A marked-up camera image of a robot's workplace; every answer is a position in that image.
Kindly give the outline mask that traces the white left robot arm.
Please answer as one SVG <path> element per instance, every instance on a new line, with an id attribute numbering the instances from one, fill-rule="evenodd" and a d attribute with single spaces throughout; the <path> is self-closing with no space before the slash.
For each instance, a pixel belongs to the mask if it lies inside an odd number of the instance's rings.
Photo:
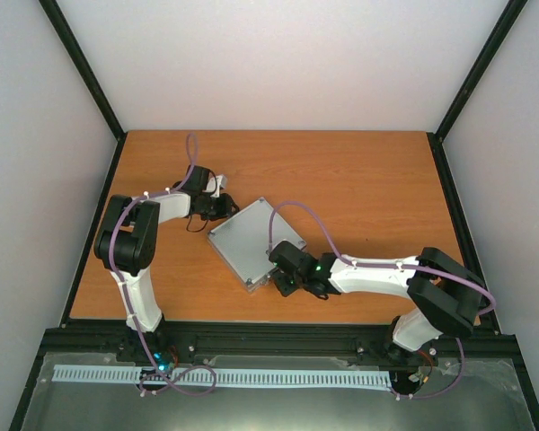
<path id="1" fill-rule="evenodd" d="M 227 219 L 239 211 L 224 192 L 227 177 L 202 166 L 189 166 L 182 181 L 138 197 L 113 195 L 106 206 L 93 251 L 116 281 L 132 330 L 144 332 L 137 350 L 149 361 L 167 355 L 169 339 L 156 329 L 163 312 L 155 300 L 150 265 L 158 227 L 173 219 L 199 218 L 204 223 Z"/>

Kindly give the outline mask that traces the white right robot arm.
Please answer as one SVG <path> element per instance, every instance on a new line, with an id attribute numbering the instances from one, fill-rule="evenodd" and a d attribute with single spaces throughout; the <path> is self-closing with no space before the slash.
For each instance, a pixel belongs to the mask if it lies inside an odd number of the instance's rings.
<path id="1" fill-rule="evenodd" d="M 282 241 L 271 247 L 274 284 L 284 296 L 302 289 L 327 300 L 369 293 L 409 299 L 415 308 L 393 320 L 389 345 L 415 352 L 442 335 L 473 334 L 484 288 L 471 271 L 439 249 L 402 259 L 359 259 L 338 253 L 320 258 Z"/>

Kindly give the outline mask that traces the aluminium poker case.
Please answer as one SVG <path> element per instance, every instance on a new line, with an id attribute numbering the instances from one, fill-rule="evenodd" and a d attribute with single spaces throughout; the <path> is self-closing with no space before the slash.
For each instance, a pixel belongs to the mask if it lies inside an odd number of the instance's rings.
<path id="1" fill-rule="evenodd" d="M 273 210 L 258 198 L 208 232 L 208 241 L 250 294 L 267 284 L 274 264 L 268 258 L 268 225 Z"/>

